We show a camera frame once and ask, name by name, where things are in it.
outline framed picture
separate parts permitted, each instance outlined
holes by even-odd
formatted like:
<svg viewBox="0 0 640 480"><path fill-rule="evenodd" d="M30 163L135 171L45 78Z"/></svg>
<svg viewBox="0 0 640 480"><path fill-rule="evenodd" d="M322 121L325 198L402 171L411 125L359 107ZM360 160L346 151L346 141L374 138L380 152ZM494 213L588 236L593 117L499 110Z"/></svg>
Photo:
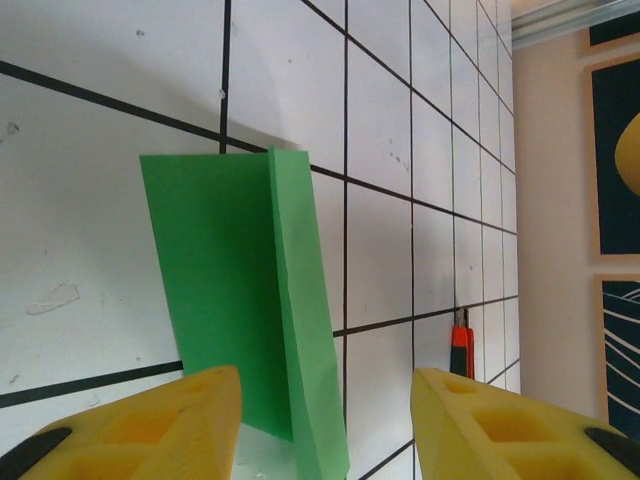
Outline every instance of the framed picture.
<svg viewBox="0 0 640 480"><path fill-rule="evenodd" d="M640 275L597 275L601 407L605 419L640 441Z"/></svg>
<svg viewBox="0 0 640 480"><path fill-rule="evenodd" d="M584 51L596 54L640 41L640 11L584 30Z"/></svg>
<svg viewBox="0 0 640 480"><path fill-rule="evenodd" d="M638 260L640 53L587 67L585 81L594 255Z"/></svg>

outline ceiling molding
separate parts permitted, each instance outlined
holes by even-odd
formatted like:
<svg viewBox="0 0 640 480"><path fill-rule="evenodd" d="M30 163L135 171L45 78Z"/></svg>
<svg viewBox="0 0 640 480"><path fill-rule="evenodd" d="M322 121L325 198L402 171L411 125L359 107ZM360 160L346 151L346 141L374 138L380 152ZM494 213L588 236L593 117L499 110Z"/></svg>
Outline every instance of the ceiling molding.
<svg viewBox="0 0 640 480"><path fill-rule="evenodd" d="M640 0L560 0L513 19L513 48L523 48L640 11Z"/></svg>

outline yellow foam pad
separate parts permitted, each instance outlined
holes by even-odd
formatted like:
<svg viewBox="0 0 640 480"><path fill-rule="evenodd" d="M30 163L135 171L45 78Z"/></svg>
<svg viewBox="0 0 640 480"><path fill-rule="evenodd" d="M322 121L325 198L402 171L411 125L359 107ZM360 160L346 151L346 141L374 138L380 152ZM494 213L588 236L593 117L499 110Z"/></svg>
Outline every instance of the yellow foam pad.
<svg viewBox="0 0 640 480"><path fill-rule="evenodd" d="M47 426L73 431L22 478L227 480L241 412L236 368L206 370Z"/></svg>
<svg viewBox="0 0 640 480"><path fill-rule="evenodd" d="M584 433L613 427L452 373L415 371L411 415L424 479L636 478Z"/></svg>

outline yellow circle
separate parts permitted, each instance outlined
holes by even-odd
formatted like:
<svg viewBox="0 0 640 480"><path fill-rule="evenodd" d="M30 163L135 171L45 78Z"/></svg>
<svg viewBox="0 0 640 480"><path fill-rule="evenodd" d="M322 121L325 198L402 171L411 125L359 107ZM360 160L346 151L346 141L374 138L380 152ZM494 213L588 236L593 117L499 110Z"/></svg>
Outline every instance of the yellow circle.
<svg viewBox="0 0 640 480"><path fill-rule="evenodd" d="M640 195L640 113L618 139L616 168L629 190Z"/></svg>

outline dark blue artwork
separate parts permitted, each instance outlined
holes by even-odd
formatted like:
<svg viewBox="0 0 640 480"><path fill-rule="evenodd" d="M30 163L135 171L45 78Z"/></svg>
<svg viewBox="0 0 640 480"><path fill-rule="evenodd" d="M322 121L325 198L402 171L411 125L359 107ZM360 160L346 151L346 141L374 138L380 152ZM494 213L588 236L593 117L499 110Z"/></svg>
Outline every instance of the dark blue artwork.
<svg viewBox="0 0 640 480"><path fill-rule="evenodd" d="M603 281L609 423L640 442L640 282Z"/></svg>

